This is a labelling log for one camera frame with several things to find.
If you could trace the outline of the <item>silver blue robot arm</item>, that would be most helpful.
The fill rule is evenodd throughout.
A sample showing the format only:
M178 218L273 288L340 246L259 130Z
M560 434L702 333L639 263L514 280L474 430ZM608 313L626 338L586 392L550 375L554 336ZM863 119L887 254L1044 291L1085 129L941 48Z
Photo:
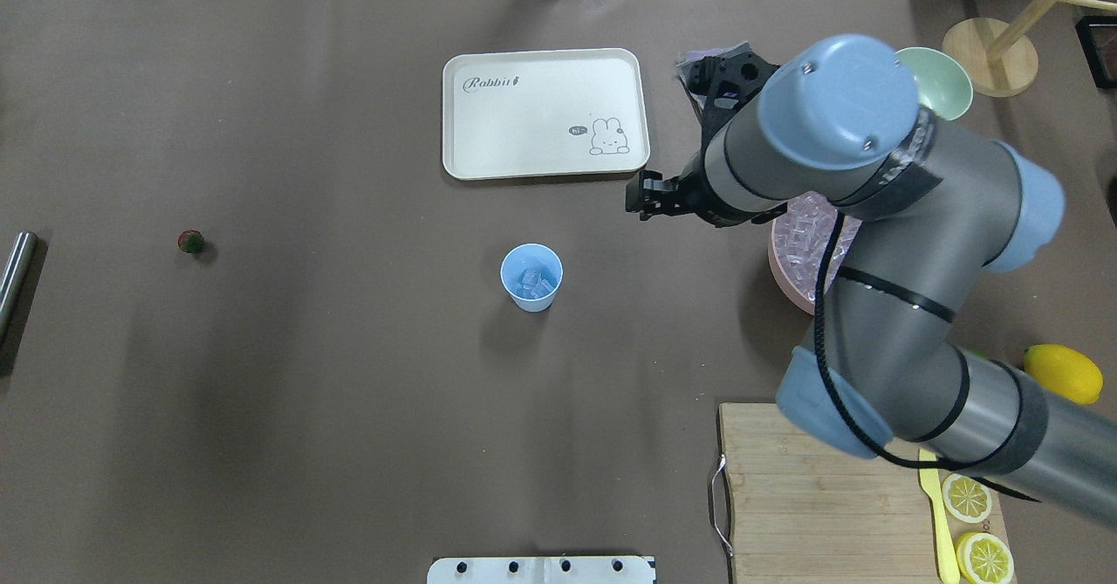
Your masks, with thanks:
M1114 424L1020 368L947 339L980 272L1010 272L1050 243L1065 190L1046 167L924 106L892 47L827 38L783 65L738 44L690 52L679 79L701 111L680 175L643 169L626 209L767 223L818 193L860 223L777 392L827 446L962 473L1114 525Z

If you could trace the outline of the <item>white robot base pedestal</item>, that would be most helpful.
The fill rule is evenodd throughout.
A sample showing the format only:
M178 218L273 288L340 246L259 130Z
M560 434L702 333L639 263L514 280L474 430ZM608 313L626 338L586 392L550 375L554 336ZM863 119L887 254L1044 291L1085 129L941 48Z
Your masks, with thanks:
M638 555L450 557L427 583L658 583L653 557Z

